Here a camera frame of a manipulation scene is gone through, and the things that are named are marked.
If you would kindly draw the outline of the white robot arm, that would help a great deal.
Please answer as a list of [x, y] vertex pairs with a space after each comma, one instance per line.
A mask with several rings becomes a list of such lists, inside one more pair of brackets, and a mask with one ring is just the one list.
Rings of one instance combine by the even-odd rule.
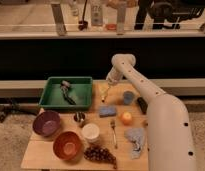
[[149, 171], [197, 171], [189, 114], [185, 104], [138, 72], [133, 54], [115, 54], [106, 80], [125, 77], [147, 103]]

